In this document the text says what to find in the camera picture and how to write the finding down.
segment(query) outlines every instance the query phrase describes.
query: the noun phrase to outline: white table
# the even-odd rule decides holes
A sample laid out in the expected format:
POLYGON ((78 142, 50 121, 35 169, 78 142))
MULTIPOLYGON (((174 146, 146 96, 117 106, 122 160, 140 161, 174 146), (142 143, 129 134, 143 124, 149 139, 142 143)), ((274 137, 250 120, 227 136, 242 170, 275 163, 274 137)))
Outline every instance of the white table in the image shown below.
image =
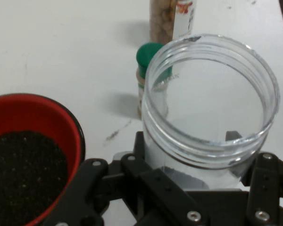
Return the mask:
MULTIPOLYGON (((137 115, 137 48, 148 40, 146 0, 0 0, 0 94, 53 98, 79 120, 86 158, 131 151, 137 115), (112 133, 117 136, 106 141, 112 133)), ((283 159, 283 19, 278 0, 198 0, 193 33, 253 47, 277 76, 281 106, 263 150, 283 159)), ((106 225, 132 225, 121 201, 106 225)))

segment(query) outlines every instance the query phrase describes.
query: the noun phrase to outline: clear plastic jar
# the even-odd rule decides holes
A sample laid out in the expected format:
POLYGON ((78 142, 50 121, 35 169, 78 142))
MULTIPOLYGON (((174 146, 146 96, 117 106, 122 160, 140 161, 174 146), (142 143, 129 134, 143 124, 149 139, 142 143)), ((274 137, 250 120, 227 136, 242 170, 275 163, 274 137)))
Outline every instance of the clear plastic jar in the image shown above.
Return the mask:
POLYGON ((185 190, 235 187, 263 145, 279 99, 273 72, 249 46, 208 34, 168 43, 146 75, 146 161, 185 190), (242 138, 225 141, 228 131, 242 138))

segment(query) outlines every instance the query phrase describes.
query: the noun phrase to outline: beans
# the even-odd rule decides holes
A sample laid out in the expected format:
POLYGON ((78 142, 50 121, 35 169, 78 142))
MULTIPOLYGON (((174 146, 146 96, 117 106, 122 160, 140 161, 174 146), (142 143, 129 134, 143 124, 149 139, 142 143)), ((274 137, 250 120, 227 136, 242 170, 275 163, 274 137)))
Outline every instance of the beans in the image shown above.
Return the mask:
POLYGON ((167 44, 173 38, 177 0, 150 0, 150 37, 167 44))

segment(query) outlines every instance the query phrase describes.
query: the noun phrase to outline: spice jar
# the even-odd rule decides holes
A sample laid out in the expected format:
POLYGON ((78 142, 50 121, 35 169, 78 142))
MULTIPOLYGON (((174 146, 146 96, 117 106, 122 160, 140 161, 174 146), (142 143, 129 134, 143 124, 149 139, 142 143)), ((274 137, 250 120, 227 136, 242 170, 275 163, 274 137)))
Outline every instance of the spice jar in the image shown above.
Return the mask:
POLYGON ((141 117, 141 109, 142 109, 142 96, 144 92, 144 85, 145 85, 145 77, 146 71, 150 64, 150 61, 154 57, 154 55, 163 47, 160 43, 147 43, 142 45, 136 54, 136 60, 138 63, 138 69, 136 71, 136 78, 138 81, 138 114, 141 117))
POLYGON ((190 33, 196 0, 150 0, 151 41, 167 44, 190 33))

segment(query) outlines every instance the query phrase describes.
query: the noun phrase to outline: glass jar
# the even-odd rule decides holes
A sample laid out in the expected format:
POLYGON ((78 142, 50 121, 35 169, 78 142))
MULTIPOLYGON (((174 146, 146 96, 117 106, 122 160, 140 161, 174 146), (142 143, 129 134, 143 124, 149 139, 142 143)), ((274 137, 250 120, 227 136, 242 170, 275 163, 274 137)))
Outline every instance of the glass jar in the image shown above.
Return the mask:
POLYGON ((138 63, 138 69, 136 71, 136 79, 138 82, 138 107, 137 112, 138 115, 142 116, 142 96, 144 92, 144 86, 145 86, 145 77, 146 77, 146 71, 148 69, 148 66, 150 64, 150 61, 154 57, 154 55, 163 47, 160 43, 146 43, 142 45, 136 53, 136 61, 138 63))
POLYGON ((167 44, 192 29, 196 0, 150 0, 151 41, 167 44))
POLYGON ((263 145, 279 99, 273 72, 249 46, 208 34, 168 43, 146 74, 146 162, 184 190, 235 187, 263 145), (225 141, 226 134, 236 135, 225 141))

